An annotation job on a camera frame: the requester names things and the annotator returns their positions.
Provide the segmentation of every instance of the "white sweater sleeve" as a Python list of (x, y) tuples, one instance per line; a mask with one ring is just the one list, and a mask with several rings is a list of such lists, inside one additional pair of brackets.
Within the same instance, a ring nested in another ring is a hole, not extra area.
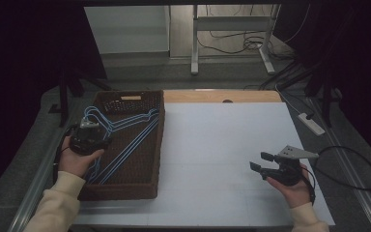
[(292, 232), (328, 232), (329, 227), (324, 221), (318, 220), (312, 204), (306, 203), (291, 209), (291, 215), (294, 220)]
[(56, 184), (43, 192), (38, 209), (24, 231), (68, 231), (77, 216), (80, 206), (77, 196), (84, 184), (80, 177), (60, 171)]

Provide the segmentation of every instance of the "white power strip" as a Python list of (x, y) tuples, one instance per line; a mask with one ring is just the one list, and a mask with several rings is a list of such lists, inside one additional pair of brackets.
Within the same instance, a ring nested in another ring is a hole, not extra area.
[(313, 121), (312, 119), (306, 119), (306, 116), (307, 115), (305, 113), (301, 113), (300, 115), (298, 115), (298, 118), (304, 124), (306, 124), (306, 126), (311, 129), (316, 135), (320, 136), (325, 133), (325, 131), (317, 123), (315, 123), (315, 121)]

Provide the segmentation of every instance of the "wall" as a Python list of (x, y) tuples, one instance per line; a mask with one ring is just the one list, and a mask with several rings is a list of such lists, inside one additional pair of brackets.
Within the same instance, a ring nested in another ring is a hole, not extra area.
[(168, 7), (85, 8), (100, 54), (169, 50)]

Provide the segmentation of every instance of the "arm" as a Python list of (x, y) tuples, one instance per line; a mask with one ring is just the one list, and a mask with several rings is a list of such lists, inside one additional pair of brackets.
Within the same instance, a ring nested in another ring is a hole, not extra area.
[[(302, 174), (308, 178), (308, 172), (302, 171)], [(285, 197), (289, 207), (291, 208), (291, 215), (294, 221), (293, 232), (328, 232), (329, 227), (324, 221), (318, 220), (315, 211), (310, 202), (309, 192), (304, 181), (300, 181), (294, 186), (286, 187), (275, 179), (268, 177), (268, 183), (278, 189)]]
[(89, 164), (104, 150), (81, 157), (68, 148), (71, 138), (66, 137), (62, 145), (59, 173), (56, 184), (43, 192), (43, 199), (35, 215), (25, 228), (29, 231), (68, 231), (77, 216), (80, 202), (77, 200), (85, 181), (81, 178)]

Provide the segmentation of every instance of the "basket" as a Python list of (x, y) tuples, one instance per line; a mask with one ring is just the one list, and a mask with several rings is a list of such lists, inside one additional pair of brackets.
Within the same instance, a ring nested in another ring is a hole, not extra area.
[[(79, 195), (82, 201), (153, 199), (157, 197), (160, 148), (164, 128), (162, 91), (98, 92), (94, 106), (110, 121), (159, 110), (158, 124), (134, 149), (115, 173), (102, 185), (87, 184)], [(112, 142), (101, 156), (100, 170), (116, 158), (145, 128), (139, 123), (112, 134)]]

